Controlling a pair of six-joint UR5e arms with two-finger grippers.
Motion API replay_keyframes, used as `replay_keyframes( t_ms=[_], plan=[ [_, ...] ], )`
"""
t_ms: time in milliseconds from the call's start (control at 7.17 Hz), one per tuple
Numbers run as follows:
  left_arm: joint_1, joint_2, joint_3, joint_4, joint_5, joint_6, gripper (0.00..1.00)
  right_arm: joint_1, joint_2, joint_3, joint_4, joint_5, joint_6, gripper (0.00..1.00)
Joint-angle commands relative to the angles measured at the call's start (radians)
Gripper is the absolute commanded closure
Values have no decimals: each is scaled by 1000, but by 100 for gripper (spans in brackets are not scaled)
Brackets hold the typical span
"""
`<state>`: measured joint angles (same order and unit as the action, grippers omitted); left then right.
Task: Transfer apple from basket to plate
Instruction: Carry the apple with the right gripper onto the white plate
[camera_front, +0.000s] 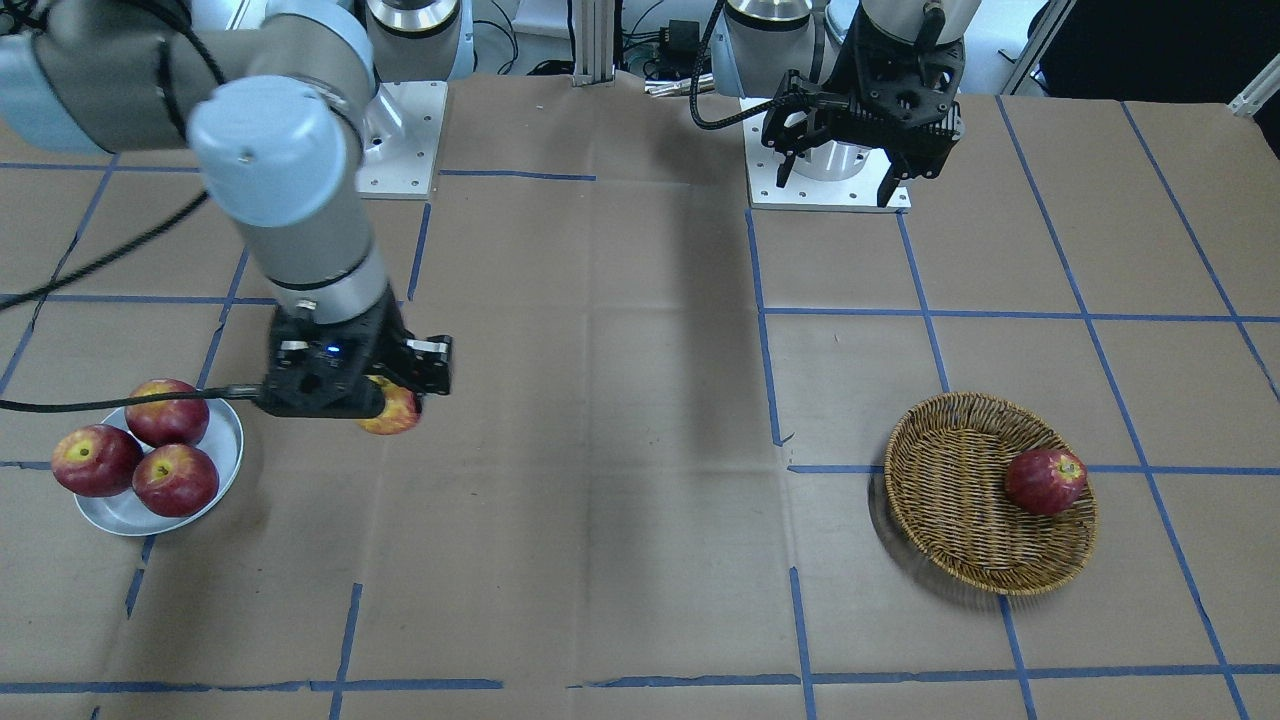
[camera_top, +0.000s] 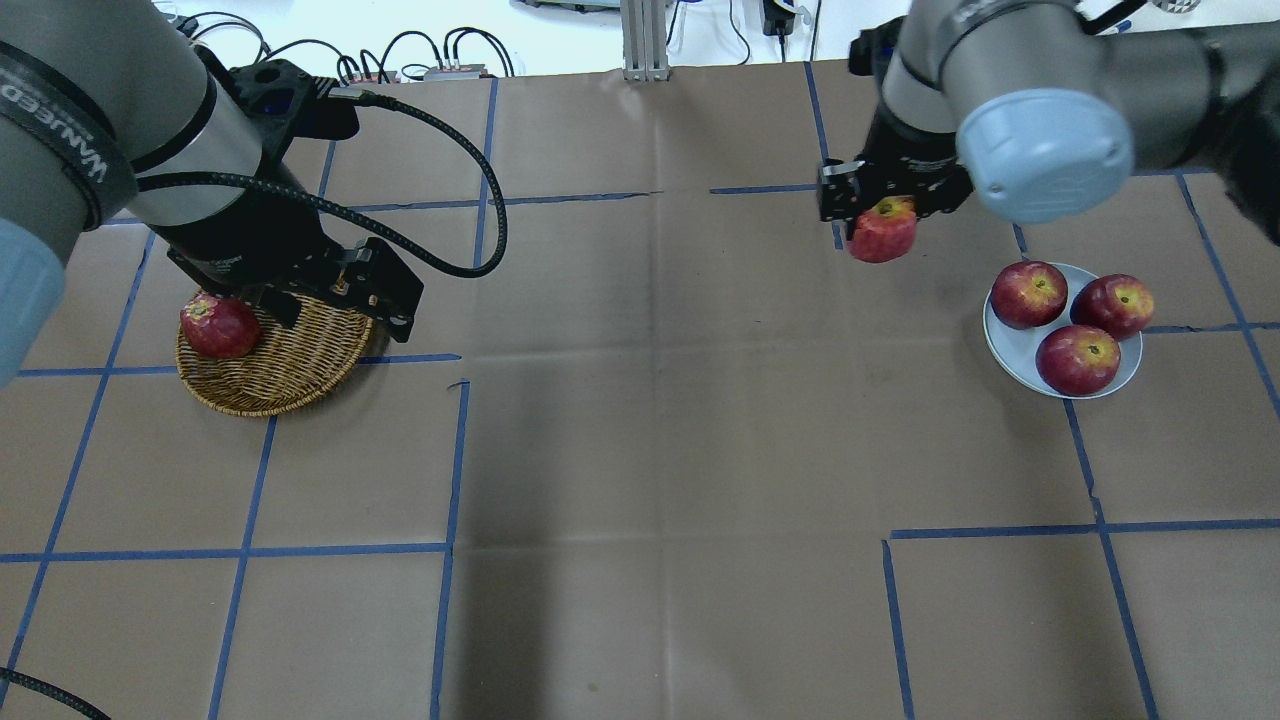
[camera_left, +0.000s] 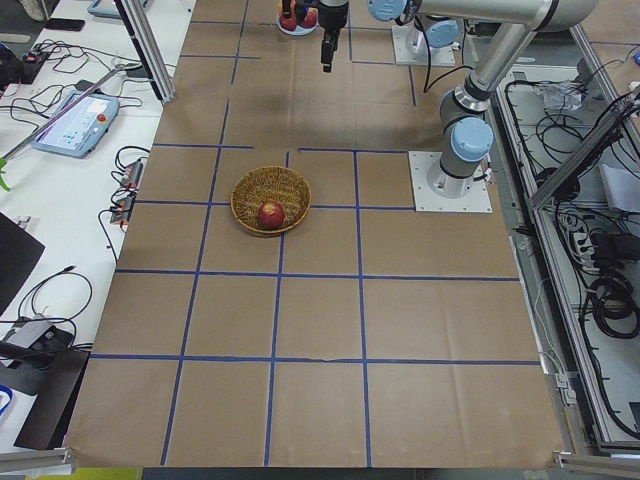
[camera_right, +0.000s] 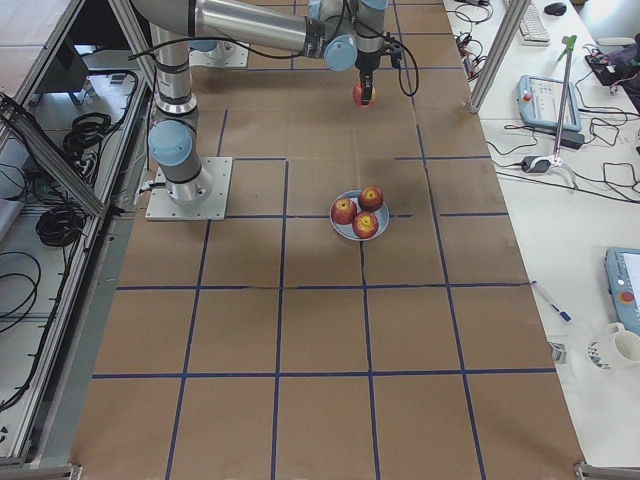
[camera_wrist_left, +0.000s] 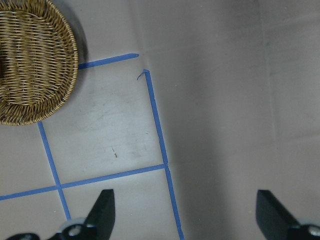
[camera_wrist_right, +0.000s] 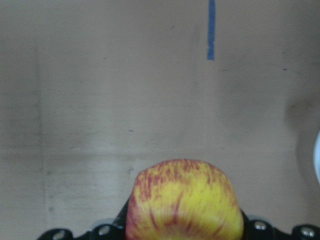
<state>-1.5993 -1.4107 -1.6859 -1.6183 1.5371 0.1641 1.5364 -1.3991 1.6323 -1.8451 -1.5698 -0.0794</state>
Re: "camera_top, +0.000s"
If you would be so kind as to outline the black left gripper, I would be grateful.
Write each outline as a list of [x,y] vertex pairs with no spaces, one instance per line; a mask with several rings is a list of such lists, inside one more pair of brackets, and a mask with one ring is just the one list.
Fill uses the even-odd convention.
[[329,237],[319,219],[328,213],[349,223],[358,214],[321,200],[296,182],[250,176],[166,176],[165,188],[180,193],[218,188],[230,202],[207,217],[168,224],[166,255],[201,290],[236,297],[294,329],[306,296],[353,310],[381,323],[397,343],[407,343],[422,297],[422,281],[371,231],[346,247]]

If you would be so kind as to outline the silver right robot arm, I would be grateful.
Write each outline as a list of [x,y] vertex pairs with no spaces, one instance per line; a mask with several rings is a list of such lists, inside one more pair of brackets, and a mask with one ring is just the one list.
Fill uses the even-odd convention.
[[970,196],[1019,225],[1075,217],[1135,174],[1208,169],[1277,241],[1277,22],[1103,35],[1074,1],[914,1],[863,31],[864,149],[818,170],[819,217]]

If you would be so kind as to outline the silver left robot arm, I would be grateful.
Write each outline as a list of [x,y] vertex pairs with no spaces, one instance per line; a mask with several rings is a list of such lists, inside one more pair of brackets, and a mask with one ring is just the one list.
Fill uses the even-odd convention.
[[422,282],[390,234],[340,246],[283,161],[294,138],[352,137],[365,94],[288,61],[229,70],[147,1],[5,1],[1,38],[4,382],[77,241],[119,211],[204,291],[287,328],[311,297],[408,340]]

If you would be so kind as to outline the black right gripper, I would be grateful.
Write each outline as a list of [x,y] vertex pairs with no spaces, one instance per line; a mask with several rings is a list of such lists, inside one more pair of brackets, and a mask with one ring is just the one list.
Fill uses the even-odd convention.
[[827,158],[818,170],[818,217],[852,222],[879,201],[910,197],[925,218],[959,209],[973,183],[954,133],[918,129],[886,105],[876,108],[865,145],[851,161]]

